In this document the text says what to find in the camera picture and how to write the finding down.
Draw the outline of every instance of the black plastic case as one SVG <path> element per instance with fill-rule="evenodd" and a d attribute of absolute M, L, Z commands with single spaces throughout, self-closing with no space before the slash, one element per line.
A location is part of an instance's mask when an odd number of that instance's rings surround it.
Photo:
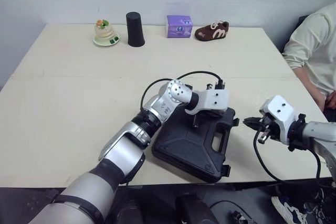
<path fill-rule="evenodd" d="M 230 130 L 239 123 L 234 116 L 231 108 L 216 118 L 200 113 L 198 127 L 193 127 L 194 116 L 186 114 L 183 107 L 176 108 L 158 134 L 152 153 L 205 182 L 217 182 L 230 173 L 230 166 L 223 162 Z M 212 148 L 216 132 L 222 134 L 218 152 Z"/>

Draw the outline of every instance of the black cylinder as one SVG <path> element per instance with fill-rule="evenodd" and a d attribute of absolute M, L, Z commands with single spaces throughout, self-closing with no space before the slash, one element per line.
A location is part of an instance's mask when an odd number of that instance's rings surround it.
<path fill-rule="evenodd" d="M 143 38 L 141 16 L 139 13 L 130 12 L 126 14 L 128 44 L 132 47 L 141 47 L 145 44 Z"/>

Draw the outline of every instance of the sleeve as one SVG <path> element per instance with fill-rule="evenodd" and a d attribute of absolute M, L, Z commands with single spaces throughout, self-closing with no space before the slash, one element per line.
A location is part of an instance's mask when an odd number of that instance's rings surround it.
<path fill-rule="evenodd" d="M 300 68 L 329 37 L 330 22 L 323 14 L 312 14 L 293 32 L 283 56 L 290 68 Z"/>

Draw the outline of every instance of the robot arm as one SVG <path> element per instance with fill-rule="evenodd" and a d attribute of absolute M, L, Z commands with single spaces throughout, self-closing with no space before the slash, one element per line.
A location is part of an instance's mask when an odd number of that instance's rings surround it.
<path fill-rule="evenodd" d="M 143 110 L 104 146 L 99 164 L 78 177 L 30 224 L 104 223 L 118 185 L 133 179 L 145 160 L 143 150 L 177 106 L 185 105 L 186 111 L 196 107 L 218 111 L 227 109 L 227 102 L 221 101 L 227 99 L 227 91 L 216 90 L 217 95 L 212 91 L 208 95 L 198 95 L 180 80 L 166 83 L 158 95 L 150 99 Z"/>
<path fill-rule="evenodd" d="M 313 150 L 322 156 L 336 181 L 336 124 L 305 122 L 306 115 L 296 116 L 294 108 L 281 96 L 268 99 L 260 108 L 263 118 L 246 118 L 244 123 L 263 132 L 258 142 L 270 137 L 293 151 Z"/>

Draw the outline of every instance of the white table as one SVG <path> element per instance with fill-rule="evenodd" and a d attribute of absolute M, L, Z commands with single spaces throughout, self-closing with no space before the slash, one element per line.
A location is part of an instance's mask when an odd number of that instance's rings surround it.
<path fill-rule="evenodd" d="M 144 26 L 142 48 L 125 44 L 125 26 L 116 29 L 123 39 L 110 48 L 93 45 L 92 25 L 48 25 L 39 36 L 0 93 L 0 187 L 69 185 L 95 166 L 104 144 L 138 113 L 150 82 L 191 70 L 215 71 L 225 79 L 231 91 L 229 105 L 241 121 L 259 116 L 260 105 L 275 94 L 307 114 L 308 121 L 326 121 L 261 28 L 231 28 L 227 39 L 204 43 L 166 39 L 163 27 Z M 178 56 L 178 49 L 184 53 Z M 252 60 L 251 52 L 257 49 Z M 172 64 L 169 56 L 181 64 Z M 184 81 L 200 90 L 215 79 L 200 74 Z M 148 97 L 158 88 L 154 86 Z M 232 129 L 226 152 L 232 170 L 222 182 L 271 180 L 253 151 L 254 134 L 242 123 Z M 291 153 L 271 140 L 260 152 L 282 179 L 315 176 L 316 162 L 308 152 Z M 154 158 L 150 148 L 145 154 L 131 184 L 200 182 Z M 321 176 L 330 176 L 325 165 Z"/>

